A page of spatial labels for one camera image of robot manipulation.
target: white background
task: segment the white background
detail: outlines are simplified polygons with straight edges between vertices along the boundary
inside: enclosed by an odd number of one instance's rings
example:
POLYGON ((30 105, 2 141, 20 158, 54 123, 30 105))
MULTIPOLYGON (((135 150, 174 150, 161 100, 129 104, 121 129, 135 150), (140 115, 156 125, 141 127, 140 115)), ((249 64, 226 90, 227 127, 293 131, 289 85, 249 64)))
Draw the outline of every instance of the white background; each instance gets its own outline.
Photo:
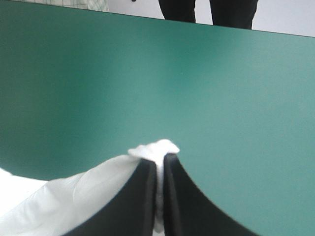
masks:
MULTIPOLYGON (((158 0, 108 0, 110 12, 163 19, 158 0)), ((209 0, 196 0, 196 20, 212 24, 209 0)), ((253 30, 315 37, 315 0, 259 0, 253 30)))

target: white sheet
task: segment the white sheet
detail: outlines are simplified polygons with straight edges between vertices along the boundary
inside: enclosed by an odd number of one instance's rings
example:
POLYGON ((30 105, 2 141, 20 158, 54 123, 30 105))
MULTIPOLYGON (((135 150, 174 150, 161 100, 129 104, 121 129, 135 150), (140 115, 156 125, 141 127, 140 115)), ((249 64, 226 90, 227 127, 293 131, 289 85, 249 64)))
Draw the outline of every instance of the white sheet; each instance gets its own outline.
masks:
POLYGON ((155 161, 160 182, 163 157, 178 151, 169 140, 161 140, 130 149, 129 155, 111 158, 87 172, 48 182, 0 169, 0 236, 63 235, 105 206, 128 181, 140 158, 155 161))

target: black pants leg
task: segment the black pants leg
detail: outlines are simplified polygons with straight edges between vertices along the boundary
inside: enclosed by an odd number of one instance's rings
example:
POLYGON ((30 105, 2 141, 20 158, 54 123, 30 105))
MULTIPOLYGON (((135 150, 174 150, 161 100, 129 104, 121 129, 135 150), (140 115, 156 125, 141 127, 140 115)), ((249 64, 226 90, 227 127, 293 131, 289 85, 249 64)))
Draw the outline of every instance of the black pants leg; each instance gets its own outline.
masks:
POLYGON ((166 20, 196 23, 195 0, 158 0, 166 20))
POLYGON ((210 0, 213 24, 252 29, 258 0, 210 0))
MULTIPOLYGON (((158 0, 166 20, 196 22, 195 0, 158 0)), ((251 29, 258 0, 210 0, 213 24, 251 29)))

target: plaid shirt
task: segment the plaid shirt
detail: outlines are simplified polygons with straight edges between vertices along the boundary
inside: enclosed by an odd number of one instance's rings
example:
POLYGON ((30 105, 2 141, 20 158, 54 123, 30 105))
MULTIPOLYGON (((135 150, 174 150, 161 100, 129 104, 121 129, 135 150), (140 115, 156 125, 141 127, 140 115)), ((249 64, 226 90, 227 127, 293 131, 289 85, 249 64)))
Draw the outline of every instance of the plaid shirt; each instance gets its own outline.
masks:
POLYGON ((54 6, 88 9, 94 11, 109 11, 107 0, 16 0, 34 2, 54 6))

